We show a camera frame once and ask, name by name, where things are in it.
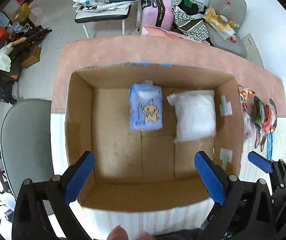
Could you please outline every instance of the gray chair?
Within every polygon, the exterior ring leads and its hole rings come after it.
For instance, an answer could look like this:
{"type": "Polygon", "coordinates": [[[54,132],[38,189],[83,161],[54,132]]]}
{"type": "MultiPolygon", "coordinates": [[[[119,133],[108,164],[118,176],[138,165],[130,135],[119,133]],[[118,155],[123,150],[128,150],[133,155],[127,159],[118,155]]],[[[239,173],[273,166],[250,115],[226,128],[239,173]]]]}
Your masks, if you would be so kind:
{"type": "MultiPolygon", "coordinates": [[[[246,13],[246,2],[244,0],[210,0],[208,7],[213,7],[217,12],[222,8],[222,5],[227,2],[231,3],[231,9],[226,13],[225,16],[228,20],[233,21],[241,26],[246,13]]],[[[210,24],[207,22],[205,22],[205,24],[209,30],[211,43],[215,47],[229,51],[243,58],[247,56],[246,48],[242,40],[237,35],[238,29],[235,29],[235,37],[237,42],[233,43],[230,40],[224,40],[210,24]]]]}
{"type": "MultiPolygon", "coordinates": [[[[33,182],[54,175],[50,137],[51,101],[19,101],[7,113],[1,130],[0,148],[10,188],[17,199],[23,180],[33,182]]],[[[53,214],[48,201],[48,215],[53,214]]]]}

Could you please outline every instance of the white packaged item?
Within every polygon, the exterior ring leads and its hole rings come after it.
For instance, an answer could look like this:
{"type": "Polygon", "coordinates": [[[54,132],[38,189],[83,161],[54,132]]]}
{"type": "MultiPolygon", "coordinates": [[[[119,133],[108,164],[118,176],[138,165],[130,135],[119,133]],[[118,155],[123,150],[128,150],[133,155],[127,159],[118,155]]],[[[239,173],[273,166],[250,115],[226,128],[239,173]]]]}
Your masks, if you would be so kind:
{"type": "Polygon", "coordinates": [[[216,134],[213,90],[193,90],[167,96],[177,118],[174,143],[195,141],[216,134]]]}

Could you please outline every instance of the plastic bottle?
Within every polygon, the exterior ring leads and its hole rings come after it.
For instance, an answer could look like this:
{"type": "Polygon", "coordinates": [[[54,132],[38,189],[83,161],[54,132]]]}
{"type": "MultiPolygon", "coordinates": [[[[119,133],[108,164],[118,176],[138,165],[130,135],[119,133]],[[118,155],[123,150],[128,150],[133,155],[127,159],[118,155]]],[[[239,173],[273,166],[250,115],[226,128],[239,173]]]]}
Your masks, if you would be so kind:
{"type": "Polygon", "coordinates": [[[230,10],[232,3],[227,2],[223,4],[222,9],[218,12],[220,15],[224,15],[230,10]]]}

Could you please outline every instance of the label sticker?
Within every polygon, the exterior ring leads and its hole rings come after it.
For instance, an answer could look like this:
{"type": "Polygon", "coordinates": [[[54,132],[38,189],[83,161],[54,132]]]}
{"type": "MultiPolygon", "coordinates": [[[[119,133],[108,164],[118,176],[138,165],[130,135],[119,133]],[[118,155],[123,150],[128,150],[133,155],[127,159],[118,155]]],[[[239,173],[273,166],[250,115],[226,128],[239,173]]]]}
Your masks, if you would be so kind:
{"type": "Polygon", "coordinates": [[[221,148],[220,159],[223,161],[222,163],[223,170],[226,170],[227,162],[232,163],[232,155],[233,155],[232,150],[221,148]]]}
{"type": "Polygon", "coordinates": [[[220,113],[221,116],[227,116],[227,115],[232,115],[232,105],[230,104],[230,102],[226,102],[226,97],[221,96],[221,101],[222,104],[220,105],[220,113]]]}

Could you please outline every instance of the white stool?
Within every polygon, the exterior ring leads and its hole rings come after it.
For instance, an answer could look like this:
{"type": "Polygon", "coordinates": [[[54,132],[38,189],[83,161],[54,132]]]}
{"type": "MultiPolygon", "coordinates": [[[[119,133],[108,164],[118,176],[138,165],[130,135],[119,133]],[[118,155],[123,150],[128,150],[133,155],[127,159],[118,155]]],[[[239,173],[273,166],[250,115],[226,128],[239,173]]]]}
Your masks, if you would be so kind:
{"type": "Polygon", "coordinates": [[[75,15],[74,21],[76,23],[82,23],[85,34],[89,39],[89,33],[85,26],[88,22],[110,21],[110,20],[122,20],[122,34],[125,35],[125,19],[130,15],[131,5],[126,9],[104,10],[100,12],[78,12],[75,15]]]}

